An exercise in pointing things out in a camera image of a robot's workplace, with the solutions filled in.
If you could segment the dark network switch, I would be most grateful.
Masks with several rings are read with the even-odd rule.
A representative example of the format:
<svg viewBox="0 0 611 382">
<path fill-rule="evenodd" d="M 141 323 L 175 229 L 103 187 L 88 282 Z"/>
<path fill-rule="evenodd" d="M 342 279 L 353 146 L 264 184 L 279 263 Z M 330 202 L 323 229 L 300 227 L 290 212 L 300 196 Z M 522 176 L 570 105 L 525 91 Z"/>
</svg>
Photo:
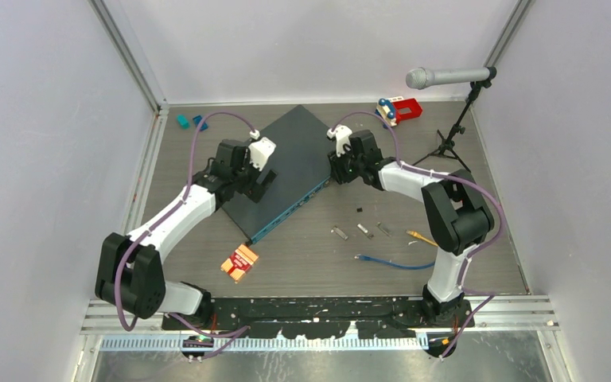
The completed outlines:
<svg viewBox="0 0 611 382">
<path fill-rule="evenodd" d="M 302 105 L 261 130 L 263 137 L 276 144 L 266 166 L 276 178 L 260 202 L 238 195 L 223 205 L 249 244 L 258 243 L 325 187 L 331 174 L 328 153 L 335 150 L 335 143 L 326 138 L 327 130 Z"/>
</svg>

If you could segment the silver SFP transceiver module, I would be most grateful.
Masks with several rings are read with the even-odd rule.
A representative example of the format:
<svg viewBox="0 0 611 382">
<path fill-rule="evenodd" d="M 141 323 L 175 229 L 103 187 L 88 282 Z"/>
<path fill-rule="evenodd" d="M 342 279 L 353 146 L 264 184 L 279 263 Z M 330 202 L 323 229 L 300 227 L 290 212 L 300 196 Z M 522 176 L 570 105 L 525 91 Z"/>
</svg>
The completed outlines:
<svg viewBox="0 0 611 382">
<path fill-rule="evenodd" d="M 356 226 L 368 239 L 372 239 L 374 237 L 374 235 L 362 224 L 357 224 Z"/>
</svg>

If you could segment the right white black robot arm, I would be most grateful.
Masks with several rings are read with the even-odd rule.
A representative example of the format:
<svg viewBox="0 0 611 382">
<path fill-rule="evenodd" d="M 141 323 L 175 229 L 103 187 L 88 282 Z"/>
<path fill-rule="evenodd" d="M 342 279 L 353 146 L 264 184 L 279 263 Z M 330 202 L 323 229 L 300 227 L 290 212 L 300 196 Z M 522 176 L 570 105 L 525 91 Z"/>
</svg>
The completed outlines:
<svg viewBox="0 0 611 382">
<path fill-rule="evenodd" d="M 435 172 L 384 157 L 368 130 L 353 132 L 339 125 L 327 137 L 336 144 L 328 155 L 334 181 L 344 184 L 361 178 L 375 189 L 423 203 L 438 251 L 422 292 L 422 316 L 432 326 L 445 325 L 464 296 L 462 264 L 495 225 L 484 199 L 487 193 L 468 170 Z"/>
</svg>

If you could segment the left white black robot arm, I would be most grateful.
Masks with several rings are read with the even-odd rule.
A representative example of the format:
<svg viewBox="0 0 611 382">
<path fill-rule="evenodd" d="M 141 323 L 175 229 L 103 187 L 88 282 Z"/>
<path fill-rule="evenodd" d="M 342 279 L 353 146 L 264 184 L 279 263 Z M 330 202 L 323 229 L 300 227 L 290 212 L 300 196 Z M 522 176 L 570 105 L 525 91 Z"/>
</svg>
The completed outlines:
<svg viewBox="0 0 611 382">
<path fill-rule="evenodd" d="M 112 232 L 101 247 L 95 296 L 114 305 L 119 318 L 156 313 L 181 314 L 193 329 L 212 319 L 208 293 L 192 284 L 165 279 L 163 263 L 202 220 L 236 194 L 258 202 L 277 174 L 266 168 L 276 144 L 225 139 L 206 167 L 190 176 L 182 191 L 156 216 L 127 234 Z"/>
</svg>

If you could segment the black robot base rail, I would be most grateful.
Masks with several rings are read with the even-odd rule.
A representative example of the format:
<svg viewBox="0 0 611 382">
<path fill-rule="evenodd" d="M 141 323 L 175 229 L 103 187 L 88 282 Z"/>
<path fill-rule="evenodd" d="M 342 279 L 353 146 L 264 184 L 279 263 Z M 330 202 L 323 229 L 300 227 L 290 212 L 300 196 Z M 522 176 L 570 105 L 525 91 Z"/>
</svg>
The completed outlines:
<svg viewBox="0 0 611 382">
<path fill-rule="evenodd" d="M 164 330 L 244 329 L 254 339 L 340 339 L 352 332 L 359 339 L 409 338 L 417 329 L 452 333 L 465 324 L 472 307 L 463 300 L 435 314 L 421 297 L 214 298 L 203 301 L 193 315 L 165 317 Z"/>
</svg>

